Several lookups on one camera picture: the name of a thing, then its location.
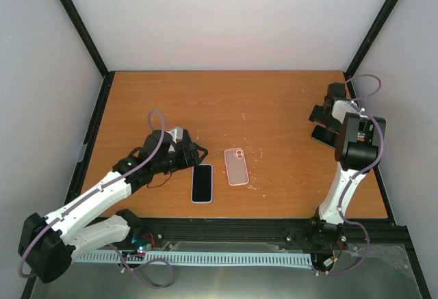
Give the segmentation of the black phone case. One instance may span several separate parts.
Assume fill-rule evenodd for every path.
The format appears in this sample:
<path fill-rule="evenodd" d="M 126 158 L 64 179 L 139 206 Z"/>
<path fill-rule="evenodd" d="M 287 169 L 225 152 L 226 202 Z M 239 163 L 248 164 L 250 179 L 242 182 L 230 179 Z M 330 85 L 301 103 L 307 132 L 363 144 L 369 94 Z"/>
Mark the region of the black phone case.
<path fill-rule="evenodd" d="M 186 148 L 189 151 L 192 149 L 192 140 L 190 138 L 190 134 L 189 134 L 187 129 L 183 129 L 181 145 L 182 145 L 183 148 Z"/>

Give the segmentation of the green-edged phone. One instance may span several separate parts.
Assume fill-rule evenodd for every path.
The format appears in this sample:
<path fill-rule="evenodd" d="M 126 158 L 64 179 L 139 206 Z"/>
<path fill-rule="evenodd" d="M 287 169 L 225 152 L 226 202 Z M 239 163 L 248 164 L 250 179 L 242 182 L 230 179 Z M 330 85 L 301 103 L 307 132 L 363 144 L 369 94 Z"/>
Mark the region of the green-edged phone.
<path fill-rule="evenodd" d="M 311 138 L 325 146 L 335 148 L 338 134 L 320 125 L 316 125 L 311 133 Z"/>

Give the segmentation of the pink phone case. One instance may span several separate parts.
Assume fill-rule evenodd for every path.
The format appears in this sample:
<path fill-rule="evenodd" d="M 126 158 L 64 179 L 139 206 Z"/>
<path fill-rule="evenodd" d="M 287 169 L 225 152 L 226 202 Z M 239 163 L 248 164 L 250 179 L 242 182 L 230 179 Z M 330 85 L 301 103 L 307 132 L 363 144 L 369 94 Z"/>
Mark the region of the pink phone case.
<path fill-rule="evenodd" d="M 229 148 L 224 151 L 224 164 L 230 186 L 246 185 L 249 182 L 244 150 Z"/>

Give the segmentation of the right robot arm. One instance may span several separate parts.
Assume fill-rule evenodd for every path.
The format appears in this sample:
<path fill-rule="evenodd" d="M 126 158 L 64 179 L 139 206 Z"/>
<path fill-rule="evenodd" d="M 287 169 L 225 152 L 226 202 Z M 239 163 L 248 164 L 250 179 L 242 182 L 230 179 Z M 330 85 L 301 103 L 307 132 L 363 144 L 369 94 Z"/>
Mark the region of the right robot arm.
<path fill-rule="evenodd" d="M 309 117 L 318 123 L 311 137 L 335 149 L 336 173 L 324 201 L 310 219 L 307 241 L 314 248 L 335 244 L 352 197 L 383 155 L 386 120 L 366 114 L 347 97 L 342 83 L 328 85 L 322 105 Z"/>

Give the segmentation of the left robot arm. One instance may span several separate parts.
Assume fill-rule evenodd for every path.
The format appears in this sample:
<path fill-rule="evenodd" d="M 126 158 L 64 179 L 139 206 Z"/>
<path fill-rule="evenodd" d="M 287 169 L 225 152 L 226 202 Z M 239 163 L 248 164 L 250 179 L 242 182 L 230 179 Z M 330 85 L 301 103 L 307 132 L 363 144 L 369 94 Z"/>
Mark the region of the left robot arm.
<path fill-rule="evenodd" d="M 173 174 L 195 167 L 208 151 L 191 141 L 187 130 L 154 130 L 142 146 L 117 162 L 93 187 L 59 209 L 40 216 L 33 213 L 23 223 L 18 254 L 18 275 L 37 276 L 50 283 L 84 254 L 109 244 L 135 246 L 142 242 L 143 223 L 123 209 L 102 222 L 105 210 L 147 186 L 156 174 Z"/>

